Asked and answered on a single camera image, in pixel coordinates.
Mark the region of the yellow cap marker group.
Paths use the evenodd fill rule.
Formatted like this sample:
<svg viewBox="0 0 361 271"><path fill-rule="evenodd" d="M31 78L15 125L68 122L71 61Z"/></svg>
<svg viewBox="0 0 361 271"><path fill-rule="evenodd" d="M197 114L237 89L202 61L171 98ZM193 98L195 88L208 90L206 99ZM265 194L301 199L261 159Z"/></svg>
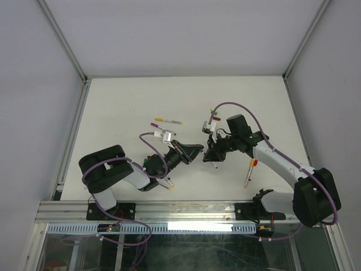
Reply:
<svg viewBox="0 0 361 271"><path fill-rule="evenodd" d="M251 159L249 169L248 169L248 172L247 172L247 176L246 176L246 179L245 179L245 182L244 182L244 188L248 187L248 183L249 183L249 180L250 180L250 176L252 174L254 162L255 162L255 159Z"/></svg>

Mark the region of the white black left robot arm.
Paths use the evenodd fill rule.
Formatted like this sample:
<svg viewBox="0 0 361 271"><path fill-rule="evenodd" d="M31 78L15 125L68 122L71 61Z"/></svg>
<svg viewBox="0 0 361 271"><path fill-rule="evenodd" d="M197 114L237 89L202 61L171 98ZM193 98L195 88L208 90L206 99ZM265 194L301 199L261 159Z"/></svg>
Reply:
<svg viewBox="0 0 361 271"><path fill-rule="evenodd" d="M139 191L149 191L159 185L159 179L167 179L180 163L190 164L203 149L200 144L185 145L172 140L168 153L164 156L154 154L141 166L127 158L120 145L114 145L84 156L78 165L82 182L99 204L98 212L104 218L112 219L118 213L112 186L119 181L126 181Z"/></svg>

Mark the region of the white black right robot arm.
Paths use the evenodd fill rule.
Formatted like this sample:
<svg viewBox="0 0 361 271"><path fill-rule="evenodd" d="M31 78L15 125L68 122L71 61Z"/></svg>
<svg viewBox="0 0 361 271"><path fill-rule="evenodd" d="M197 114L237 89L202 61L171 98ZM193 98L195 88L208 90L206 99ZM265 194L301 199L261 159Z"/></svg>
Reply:
<svg viewBox="0 0 361 271"><path fill-rule="evenodd" d="M303 166L271 147L268 136L253 132L241 114L228 118L227 124L230 131L223 137L217 133L214 120L204 122L202 132L209 138L203 161L223 162L227 153L239 151L268 166L293 190L292 193L260 190L253 197L252 211L256 217L266 218L271 213L295 215L303 225L312 227L337 215L341 201L329 170Z"/></svg>

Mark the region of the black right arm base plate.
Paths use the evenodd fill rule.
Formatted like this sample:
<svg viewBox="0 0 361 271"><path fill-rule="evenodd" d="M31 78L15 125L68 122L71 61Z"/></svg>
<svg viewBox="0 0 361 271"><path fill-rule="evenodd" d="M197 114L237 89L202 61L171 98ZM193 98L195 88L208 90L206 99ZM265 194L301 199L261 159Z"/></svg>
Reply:
<svg viewBox="0 0 361 271"><path fill-rule="evenodd" d="M286 220L286 216L279 212L267 212L262 204L246 202L246 203L235 203L235 219L237 221L250 220L259 223L261 220L271 221L274 220L283 221Z"/></svg>

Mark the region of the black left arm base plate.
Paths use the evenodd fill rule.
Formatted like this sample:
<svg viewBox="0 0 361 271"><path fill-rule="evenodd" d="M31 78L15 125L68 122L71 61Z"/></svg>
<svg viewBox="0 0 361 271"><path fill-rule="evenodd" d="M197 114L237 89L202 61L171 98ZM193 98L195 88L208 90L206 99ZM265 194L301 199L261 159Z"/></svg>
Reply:
<svg viewBox="0 0 361 271"><path fill-rule="evenodd" d="M89 203L87 208L86 219L88 221L110 221L113 216L129 220L135 219L136 203L118 202L115 207L106 210L111 216L106 215L96 203Z"/></svg>

